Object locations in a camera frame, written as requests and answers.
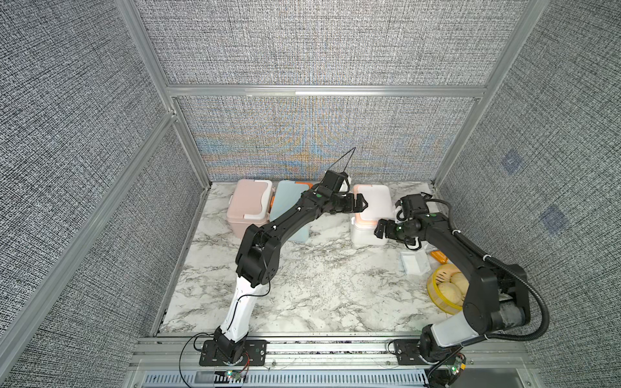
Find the white pink medicine chest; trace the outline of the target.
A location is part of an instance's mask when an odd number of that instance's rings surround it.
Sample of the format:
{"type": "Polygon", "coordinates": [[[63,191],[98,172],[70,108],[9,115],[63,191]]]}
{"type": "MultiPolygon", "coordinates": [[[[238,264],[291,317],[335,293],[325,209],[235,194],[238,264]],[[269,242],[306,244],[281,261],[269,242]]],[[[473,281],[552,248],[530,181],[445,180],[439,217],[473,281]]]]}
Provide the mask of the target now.
{"type": "Polygon", "coordinates": [[[380,184],[354,185],[354,194],[362,194],[367,208],[351,218],[350,238],[354,247],[383,246],[387,239],[375,236],[380,219],[393,220],[396,212],[388,186],[380,184]]]}

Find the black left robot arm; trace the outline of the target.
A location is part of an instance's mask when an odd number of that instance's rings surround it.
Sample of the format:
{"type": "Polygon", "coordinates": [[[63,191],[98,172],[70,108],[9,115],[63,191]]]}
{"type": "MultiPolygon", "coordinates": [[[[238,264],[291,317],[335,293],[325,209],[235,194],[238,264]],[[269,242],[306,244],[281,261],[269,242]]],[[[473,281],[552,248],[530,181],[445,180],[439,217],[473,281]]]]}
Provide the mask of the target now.
{"type": "Polygon", "coordinates": [[[363,194],[351,192],[346,172],[328,170],[275,221],[246,229],[235,257],[237,278],[231,306],[213,333],[218,354],[227,364],[235,365],[242,359],[252,312],[257,300],[270,293],[281,249],[291,236],[325,213],[361,213],[368,206],[363,194]]]}

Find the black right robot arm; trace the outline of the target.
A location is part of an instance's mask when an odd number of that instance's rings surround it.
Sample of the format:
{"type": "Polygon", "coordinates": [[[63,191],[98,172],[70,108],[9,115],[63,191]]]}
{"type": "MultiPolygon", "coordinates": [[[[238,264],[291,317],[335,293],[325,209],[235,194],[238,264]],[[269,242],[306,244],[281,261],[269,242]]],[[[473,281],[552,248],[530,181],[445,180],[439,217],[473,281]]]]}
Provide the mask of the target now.
{"type": "Polygon", "coordinates": [[[434,213],[433,198],[407,195],[396,203],[393,220],[380,219],[375,236],[416,248],[427,242],[439,249],[469,283],[461,312],[420,333],[418,352],[440,365],[460,349],[486,340],[528,342],[547,333],[551,315],[524,269],[507,265],[477,247],[454,224],[449,213],[434,213]]]}

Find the blue orange medicine box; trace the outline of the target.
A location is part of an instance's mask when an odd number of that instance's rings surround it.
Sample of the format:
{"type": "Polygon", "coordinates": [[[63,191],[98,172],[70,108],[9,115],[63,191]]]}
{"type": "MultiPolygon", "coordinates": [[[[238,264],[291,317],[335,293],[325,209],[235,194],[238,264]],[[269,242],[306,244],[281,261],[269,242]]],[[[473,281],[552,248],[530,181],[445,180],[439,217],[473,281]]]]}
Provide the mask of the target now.
{"type": "MultiPolygon", "coordinates": [[[[272,208],[269,215],[270,221],[275,221],[286,211],[292,208],[301,198],[303,192],[312,187],[309,182],[283,180],[277,185],[272,200],[272,208]]],[[[310,237],[310,226],[305,225],[289,238],[289,242],[306,243],[310,237]]]]}

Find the clear plastic gauze box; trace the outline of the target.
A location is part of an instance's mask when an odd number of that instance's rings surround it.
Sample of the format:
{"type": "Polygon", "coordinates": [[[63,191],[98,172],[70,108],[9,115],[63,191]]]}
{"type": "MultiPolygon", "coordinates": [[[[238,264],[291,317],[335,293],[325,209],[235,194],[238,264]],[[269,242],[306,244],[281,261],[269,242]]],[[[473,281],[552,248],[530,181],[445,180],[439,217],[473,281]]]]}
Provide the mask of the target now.
{"type": "Polygon", "coordinates": [[[409,276],[422,276],[431,269],[428,255],[425,252],[401,252],[401,263],[404,272],[409,276]]]}

